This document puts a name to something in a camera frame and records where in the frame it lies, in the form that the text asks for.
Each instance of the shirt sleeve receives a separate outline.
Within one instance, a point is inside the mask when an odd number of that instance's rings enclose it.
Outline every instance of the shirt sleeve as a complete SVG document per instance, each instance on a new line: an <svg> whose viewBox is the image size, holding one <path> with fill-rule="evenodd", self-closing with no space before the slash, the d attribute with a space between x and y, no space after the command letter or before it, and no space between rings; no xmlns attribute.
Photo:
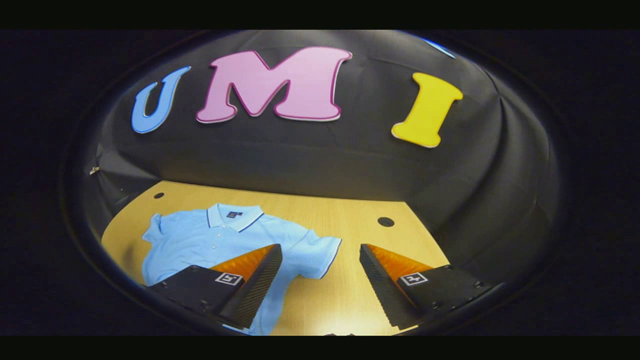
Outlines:
<svg viewBox="0 0 640 360"><path fill-rule="evenodd" d="M163 239L163 234L161 232L161 219L162 216L160 214L155 214L151 217L151 221L149 224L149 228L142 235L142 238L152 244L151 250L145 257L145 260L142 262L142 277L145 280L145 284L147 286L151 286L156 284L167 277L174 274L175 269L167 270L158 266L157 251L158 246L156 246Z"/></svg>
<svg viewBox="0 0 640 360"><path fill-rule="evenodd" d="M300 275L309 279L322 279L338 254L342 239L320 237L309 230L290 249L290 257Z"/></svg>

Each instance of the yellow letter i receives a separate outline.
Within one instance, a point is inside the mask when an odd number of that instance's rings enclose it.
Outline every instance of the yellow letter i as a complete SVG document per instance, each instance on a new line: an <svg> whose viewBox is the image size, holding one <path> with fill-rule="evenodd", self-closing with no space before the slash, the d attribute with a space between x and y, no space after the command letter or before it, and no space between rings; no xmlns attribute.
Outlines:
<svg viewBox="0 0 640 360"><path fill-rule="evenodd" d="M438 131L454 100L462 99L462 92L448 82L416 72L413 80L420 86L413 108L404 122L391 128L398 139L424 147L440 143Z"/></svg>

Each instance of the letter u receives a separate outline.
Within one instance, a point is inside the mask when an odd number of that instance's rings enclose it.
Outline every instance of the letter u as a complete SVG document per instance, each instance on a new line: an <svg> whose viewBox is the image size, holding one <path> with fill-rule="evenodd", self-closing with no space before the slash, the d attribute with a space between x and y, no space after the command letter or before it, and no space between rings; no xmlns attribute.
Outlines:
<svg viewBox="0 0 640 360"><path fill-rule="evenodd" d="M190 66L183 67L162 79L164 86L160 93L160 100L158 100L158 105L154 113L149 116L145 114L147 99L149 98L149 93L156 87L157 83L152 83L140 90L136 95L136 104L133 106L133 112L131 113L131 127L135 132L140 134L149 133L162 125L167 115L169 115L169 111L171 111L173 95L178 85L178 80L189 70L191 70Z"/></svg>

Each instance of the navy trim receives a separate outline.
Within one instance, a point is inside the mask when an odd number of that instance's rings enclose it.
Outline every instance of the navy trim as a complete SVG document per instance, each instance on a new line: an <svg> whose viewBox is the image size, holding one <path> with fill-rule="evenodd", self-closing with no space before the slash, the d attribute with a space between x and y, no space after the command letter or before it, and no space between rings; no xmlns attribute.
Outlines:
<svg viewBox="0 0 640 360"><path fill-rule="evenodd" d="M259 217L255 218L254 221L252 221L249 225L243 227L242 229L238 230L239 233L241 233L243 230L245 230L247 227L250 227L251 225L253 225L253 223L255 223L256 221L258 221L259 218L261 218L264 215L264 211L262 212L262 214L260 214Z"/></svg>
<svg viewBox="0 0 640 360"><path fill-rule="evenodd" d="M335 249L335 254L333 255L333 259L331 260L331 263L329 263L329 266L326 267L326 270L324 271L324 274L320 276L320 279L322 279L326 275L326 273L329 272L329 269L331 268L331 266L333 265L333 262L335 261L335 257L338 256L338 250L340 250L340 245L342 245L342 239L340 239L340 243L338 244L338 247Z"/></svg>

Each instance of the shirt collar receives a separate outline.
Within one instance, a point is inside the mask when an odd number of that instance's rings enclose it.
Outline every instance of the shirt collar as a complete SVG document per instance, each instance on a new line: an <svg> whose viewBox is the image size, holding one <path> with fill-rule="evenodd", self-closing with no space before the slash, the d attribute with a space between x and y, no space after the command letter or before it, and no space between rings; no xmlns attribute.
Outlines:
<svg viewBox="0 0 640 360"><path fill-rule="evenodd" d="M234 218L227 215L236 213ZM209 227L226 225L235 231L242 231L253 224L264 212L260 206L233 206L226 204L215 204L207 209L207 221Z"/></svg>

